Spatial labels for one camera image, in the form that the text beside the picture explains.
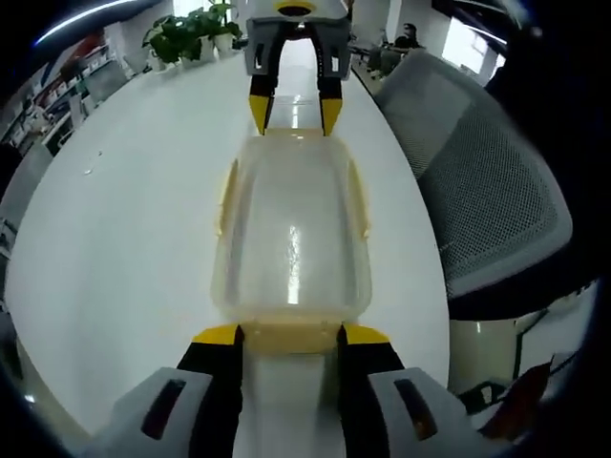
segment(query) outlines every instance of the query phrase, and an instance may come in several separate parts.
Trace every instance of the white table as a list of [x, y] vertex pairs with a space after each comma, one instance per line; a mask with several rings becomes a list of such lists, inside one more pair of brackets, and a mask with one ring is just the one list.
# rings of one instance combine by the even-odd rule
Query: white table
[[[214, 220], [228, 167], [255, 133], [248, 89], [241, 56], [136, 78], [74, 133], [34, 193], [7, 303], [43, 380], [89, 431], [118, 397], [176, 365], [195, 334], [224, 323], [209, 295]], [[372, 220], [373, 297], [361, 323], [445, 384], [448, 312], [427, 210], [357, 78], [344, 94], [335, 134], [360, 166]]]

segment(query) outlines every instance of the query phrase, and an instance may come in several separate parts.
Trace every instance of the green plant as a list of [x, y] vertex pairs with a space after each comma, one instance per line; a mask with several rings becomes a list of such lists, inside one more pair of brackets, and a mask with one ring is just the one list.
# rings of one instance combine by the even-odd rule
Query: green plant
[[160, 17], [142, 39], [142, 47], [150, 46], [155, 55], [166, 64], [178, 62], [182, 44], [178, 19], [175, 16]]
[[235, 36], [238, 39], [242, 36], [242, 31], [240, 30], [240, 26], [236, 24], [235, 22], [228, 22], [225, 28], [227, 29], [229, 33], [231, 33], [233, 36]]
[[208, 14], [210, 14], [211, 18], [217, 21], [220, 25], [227, 25], [227, 12], [232, 8], [235, 8], [233, 5], [229, 5], [225, 3], [225, 0], [222, 0], [220, 3], [216, 3], [215, 0], [208, 0], [212, 5], [208, 9]]
[[200, 59], [200, 38], [210, 38], [231, 33], [240, 38], [242, 31], [235, 22], [226, 22], [227, 12], [234, 8], [226, 3], [215, 4], [209, 11], [203, 8], [191, 11], [186, 17], [173, 15], [160, 17], [142, 39], [142, 47], [150, 46], [163, 62], [178, 62], [180, 57], [189, 60]]

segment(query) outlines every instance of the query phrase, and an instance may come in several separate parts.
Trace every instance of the office chair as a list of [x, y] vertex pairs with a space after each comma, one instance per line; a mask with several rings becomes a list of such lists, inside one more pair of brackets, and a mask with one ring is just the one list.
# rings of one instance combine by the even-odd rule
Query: office chair
[[551, 170], [500, 105], [422, 50], [375, 98], [428, 207], [451, 319], [517, 318], [563, 296], [539, 267], [569, 242], [571, 215]]

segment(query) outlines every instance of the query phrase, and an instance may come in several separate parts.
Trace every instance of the ceiling light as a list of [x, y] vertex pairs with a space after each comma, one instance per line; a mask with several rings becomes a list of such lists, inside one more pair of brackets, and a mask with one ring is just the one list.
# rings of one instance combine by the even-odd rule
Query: ceiling light
[[79, 19], [82, 19], [83, 17], [87, 17], [90, 14], [94, 14], [95, 12], [106, 10], [107, 8], [111, 8], [111, 7], [116, 7], [117, 5], [121, 5], [123, 3], [128, 3], [128, 2], [136, 2], [136, 0], [115, 0], [114, 2], [106, 3], [104, 5], [99, 5], [95, 8], [91, 8], [90, 10], [83, 11], [77, 14], [76, 16], [71, 17], [70, 19], [66, 19], [64, 22], [57, 24], [55, 27], [45, 32], [44, 35], [42, 35], [40, 38], [36, 40], [36, 42], [34, 43], [34, 46], [39, 45], [42, 40], [48, 38], [49, 36], [53, 35], [57, 31], [61, 31], [64, 27], [71, 25], [73, 22], [76, 22]]
[[492, 10], [492, 11], [501, 12], [503, 14], [507, 14], [506, 10], [503, 10], [499, 7], [494, 7], [492, 5], [488, 5], [486, 3], [476, 2], [475, 0], [454, 0], [454, 1], [458, 3], [468, 3], [470, 5], [475, 5], [476, 7], [485, 8], [486, 10]]

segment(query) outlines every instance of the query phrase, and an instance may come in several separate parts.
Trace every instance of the white wall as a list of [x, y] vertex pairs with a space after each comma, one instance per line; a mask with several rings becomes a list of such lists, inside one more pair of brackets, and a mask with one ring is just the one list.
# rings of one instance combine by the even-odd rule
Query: white wall
[[481, 64], [479, 70], [479, 78], [477, 79], [479, 84], [486, 86], [490, 78], [493, 77], [493, 73], [496, 69], [496, 60], [498, 59], [498, 52], [493, 51], [492, 48], [488, 48], [484, 54], [484, 61]]
[[403, 34], [403, 24], [406, 22], [418, 29], [420, 44], [431, 54], [440, 57], [450, 28], [450, 18], [434, 10], [431, 0], [390, 0], [387, 21], [389, 41]]
[[186, 16], [189, 12], [201, 7], [207, 10], [210, 5], [208, 0], [173, 0], [172, 3], [176, 16]]
[[104, 28], [106, 41], [111, 51], [116, 54], [123, 65], [123, 56], [138, 52], [142, 47], [142, 38], [153, 23], [161, 16], [174, 13], [172, 0], [164, 0], [129, 21], [111, 24]]
[[230, 2], [236, 8], [231, 11], [232, 20], [240, 26], [240, 30], [246, 33], [246, 19], [248, 19], [248, 0], [231, 0]]
[[377, 43], [382, 31], [387, 28], [389, 18], [390, 0], [356, 0], [352, 12], [352, 26], [354, 32]]

